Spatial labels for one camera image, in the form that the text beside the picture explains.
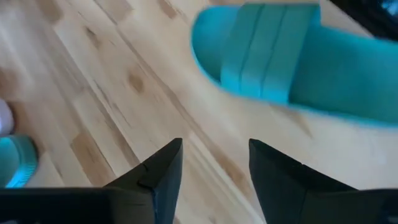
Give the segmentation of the green rubber slide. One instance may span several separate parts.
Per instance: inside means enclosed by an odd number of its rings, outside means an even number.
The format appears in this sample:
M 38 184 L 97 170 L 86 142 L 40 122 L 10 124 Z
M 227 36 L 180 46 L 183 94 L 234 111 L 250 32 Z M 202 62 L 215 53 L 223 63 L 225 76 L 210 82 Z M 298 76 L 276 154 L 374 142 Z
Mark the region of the green rubber slide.
M 398 42 L 325 27 L 316 4 L 208 7 L 190 41 L 202 72 L 229 93 L 398 126 Z
M 31 137 L 15 134 L 0 138 L 0 188 L 25 186 L 37 166 L 37 150 Z

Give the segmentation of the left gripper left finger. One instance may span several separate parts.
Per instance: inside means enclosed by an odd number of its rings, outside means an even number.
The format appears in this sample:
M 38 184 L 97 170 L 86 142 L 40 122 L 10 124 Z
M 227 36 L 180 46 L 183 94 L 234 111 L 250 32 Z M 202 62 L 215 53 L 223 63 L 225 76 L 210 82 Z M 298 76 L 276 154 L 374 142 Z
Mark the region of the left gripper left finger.
M 103 187 L 0 190 L 0 224 L 172 224 L 182 160 L 175 138 Z

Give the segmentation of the pink rubber slide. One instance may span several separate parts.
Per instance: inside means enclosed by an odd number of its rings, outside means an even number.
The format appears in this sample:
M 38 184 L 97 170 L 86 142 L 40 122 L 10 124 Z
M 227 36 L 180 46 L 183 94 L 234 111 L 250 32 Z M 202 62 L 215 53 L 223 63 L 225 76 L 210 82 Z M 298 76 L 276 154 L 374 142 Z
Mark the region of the pink rubber slide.
M 9 105 L 0 99 L 0 136 L 6 136 L 14 129 L 14 118 Z

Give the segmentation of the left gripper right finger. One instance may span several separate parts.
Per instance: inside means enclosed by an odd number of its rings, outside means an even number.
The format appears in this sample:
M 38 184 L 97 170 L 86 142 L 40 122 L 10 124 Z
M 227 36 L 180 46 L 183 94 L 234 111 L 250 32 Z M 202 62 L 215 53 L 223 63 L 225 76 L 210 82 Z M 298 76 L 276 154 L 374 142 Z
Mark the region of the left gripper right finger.
M 267 224 L 398 224 L 398 189 L 355 189 L 257 139 L 249 170 Z

